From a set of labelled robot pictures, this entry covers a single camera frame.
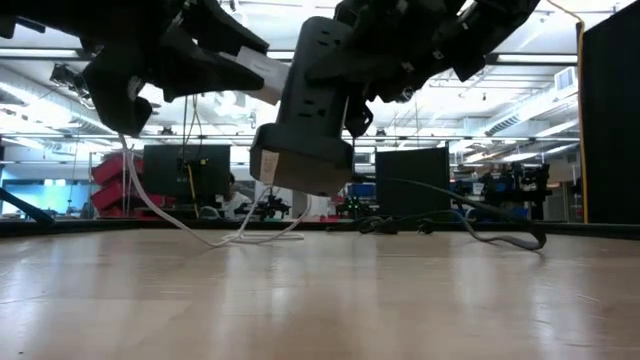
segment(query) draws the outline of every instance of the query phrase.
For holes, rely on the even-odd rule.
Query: ceiling light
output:
[[[291,60],[293,59],[293,51],[269,51],[267,56],[275,60]]]
[[[44,149],[44,146],[42,146],[42,144],[40,144],[39,142],[37,142],[35,140],[31,140],[31,139],[22,138],[22,137],[15,138],[15,139],[2,138],[2,141],[6,141],[6,142],[10,142],[12,144],[18,144],[18,145],[30,147],[32,149],[38,149],[38,150]]]
[[[536,156],[538,156],[538,153],[521,153],[521,154],[509,155],[502,160],[503,161],[521,161],[521,160],[530,159]]]
[[[22,49],[22,48],[2,48],[0,57],[5,58],[61,58],[79,59],[78,52],[73,49]]]
[[[465,3],[460,8],[460,11],[458,11],[458,16],[462,15],[462,13],[464,13],[468,8],[470,8],[471,5],[473,5],[473,3],[475,3],[475,0],[465,1]]]
[[[562,151],[568,150],[568,149],[570,149],[570,148],[572,148],[572,147],[574,147],[574,146],[576,146],[576,145],[578,145],[578,144],[570,144],[570,145],[560,146],[560,147],[557,147],[557,148],[555,148],[555,149],[551,149],[551,150],[547,151],[545,154],[548,154],[548,155],[550,155],[550,154],[557,154],[557,153],[559,153],[559,152],[562,152]]]
[[[76,129],[82,126],[79,123],[66,123],[66,124],[43,124],[44,126],[52,129]]]
[[[526,137],[500,137],[500,136],[495,136],[495,137],[474,136],[471,140],[474,140],[474,141],[486,141],[486,140],[492,140],[492,141],[527,141],[527,140],[529,140],[529,138],[526,138]]]
[[[488,156],[485,154],[474,154],[465,159],[466,162],[472,163],[480,160],[486,159]]]
[[[78,150],[82,151],[82,152],[89,152],[89,153],[100,153],[100,152],[111,152],[113,150],[112,146],[105,146],[105,145],[100,145],[100,144],[94,144],[91,142],[86,142],[86,143],[79,143],[78,144]]]
[[[538,134],[536,134],[536,137],[545,137],[545,136],[550,136],[550,135],[554,135],[557,133],[561,133],[569,128],[572,128],[574,126],[578,125],[578,120],[571,120],[568,121],[566,123],[560,124],[558,126],[554,126],[552,128],[549,128],[547,130],[544,130],[542,132],[539,132]]]
[[[498,55],[498,63],[577,64],[577,55]]]
[[[0,90],[6,91],[9,94],[17,97],[18,99],[20,99],[21,101],[27,103],[27,104],[31,104],[33,102],[38,101],[38,97],[33,95],[32,93],[23,90],[23,89],[19,89],[15,86],[11,86],[9,84],[5,84],[5,83],[1,83],[0,82]]]

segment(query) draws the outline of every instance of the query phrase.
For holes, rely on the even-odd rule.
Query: blue object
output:
[[[357,198],[375,197],[376,186],[374,184],[352,184],[349,188],[349,195]]]

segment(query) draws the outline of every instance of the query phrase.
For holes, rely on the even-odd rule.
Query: screen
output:
[[[144,188],[150,194],[191,197],[191,166],[198,197],[214,197],[229,189],[230,146],[147,145],[144,147]]]
[[[388,181],[394,178],[448,189],[448,148],[377,153],[376,192],[382,215],[417,215],[451,208],[448,196],[423,187]]]

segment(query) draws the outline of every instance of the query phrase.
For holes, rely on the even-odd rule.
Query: desk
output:
[[[462,233],[306,236],[1,240],[0,359],[640,356],[640,242],[550,236],[537,254]]]

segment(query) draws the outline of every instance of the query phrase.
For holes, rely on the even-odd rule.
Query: white box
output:
[[[264,79],[264,87],[262,89],[245,91],[245,94],[271,105],[276,105],[280,101],[284,91],[284,84],[289,75],[289,65],[244,46],[238,52],[235,62]]]

